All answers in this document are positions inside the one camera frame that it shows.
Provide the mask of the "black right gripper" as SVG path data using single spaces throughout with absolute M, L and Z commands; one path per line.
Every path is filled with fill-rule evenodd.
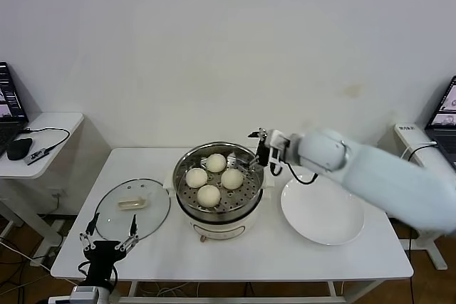
M 248 137 L 258 137 L 259 144 L 256 155 L 249 162 L 249 168 L 269 167 L 272 175 L 280 175 L 282 163 L 286 159 L 286 150 L 290 145 L 290 137 L 278 130 L 266 130 L 259 128 L 248 135 Z

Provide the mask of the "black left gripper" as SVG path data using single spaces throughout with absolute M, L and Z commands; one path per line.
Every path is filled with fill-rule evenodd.
M 122 241 L 94 241 L 92 239 L 99 213 L 95 213 L 85 231 L 79 234 L 83 254 L 89 262 L 88 282 L 109 281 L 114 265 L 125 258 L 125 251 L 131 251 L 138 243 L 138 225 L 133 215 L 128 237 Z

